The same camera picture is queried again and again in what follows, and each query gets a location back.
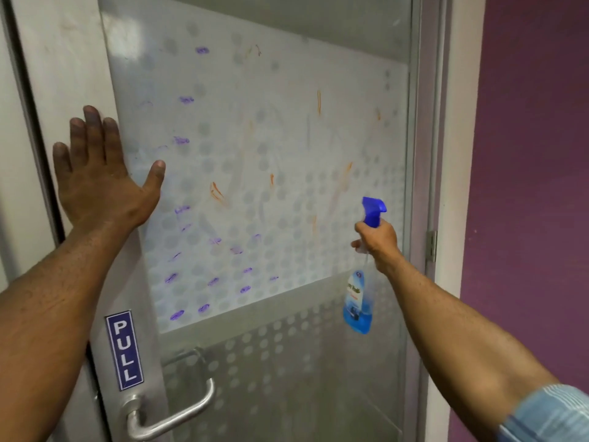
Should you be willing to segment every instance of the bottle label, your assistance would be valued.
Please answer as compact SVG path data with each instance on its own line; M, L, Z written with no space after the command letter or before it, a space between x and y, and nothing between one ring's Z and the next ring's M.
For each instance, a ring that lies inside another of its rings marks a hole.
M362 312L364 297L364 272L354 271L348 279L348 294L346 295L346 309L353 319L358 320Z

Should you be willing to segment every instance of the blue sign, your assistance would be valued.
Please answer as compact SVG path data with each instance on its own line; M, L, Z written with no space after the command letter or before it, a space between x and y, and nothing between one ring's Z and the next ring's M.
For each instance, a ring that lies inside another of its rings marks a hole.
M129 389L143 383L137 339L131 311L107 316L108 336L117 369L118 389Z

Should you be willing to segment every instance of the metal door frame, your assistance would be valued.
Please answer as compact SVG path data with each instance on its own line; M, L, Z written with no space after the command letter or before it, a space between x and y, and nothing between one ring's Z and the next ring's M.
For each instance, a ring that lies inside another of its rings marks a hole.
M12 3L45 152L51 154L52 143L64 141L68 136L67 120L79 116L88 100L103 114L117 118L98 0L12 0ZM441 99L445 86L445 67L439 62L445 61L447 55L443 47L445 40L441 38L449 31L448 22L442 21L442 15L448 18L445 14L449 11L448 5L449 0L413 0L412 5L403 247L409 248L406 256L421 272L426 270L428 217L435 215L431 205L436 208L439 190L435 179L439 179L441 161L439 118L443 116ZM66 219L64 228L71 229ZM146 398L147 424L168 414L156 316L145 279L139 236L134 232L107 276L90 337L115 442L126 440L125 419L120 409L131 394L142 394ZM136 318L134 324L145 381L131 390L119 392L104 317L128 309L133 309L136 317L143 317ZM419 427L425 422L425 395L420 386L424 384L423 369L409 338L405 354L402 431L403 440L413 442L421 439L419 435L423 432ZM172 438L164 435L158 440Z

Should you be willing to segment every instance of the metal lever handle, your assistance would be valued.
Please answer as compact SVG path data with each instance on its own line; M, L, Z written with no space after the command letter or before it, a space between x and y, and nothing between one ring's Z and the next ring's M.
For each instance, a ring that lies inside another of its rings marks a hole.
M200 411L205 409L210 402L213 400L215 394L215 383L212 378L207 380L207 393L205 396L192 406L186 409L182 409L175 413L173 416L166 417L164 420L160 420L158 423L154 423L148 427L144 427L140 423L139 419L139 408L141 408L141 397L139 395L133 395L129 401L127 401L123 409L127 414L127 432L132 440L138 442L144 442L155 439L161 436L165 432L173 430L181 423L196 416Z

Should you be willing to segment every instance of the shirt sleeve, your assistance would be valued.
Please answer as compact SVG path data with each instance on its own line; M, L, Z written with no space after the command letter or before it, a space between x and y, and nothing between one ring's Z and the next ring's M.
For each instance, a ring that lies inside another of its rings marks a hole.
M566 385L532 393L499 427L499 442L589 441L589 396Z

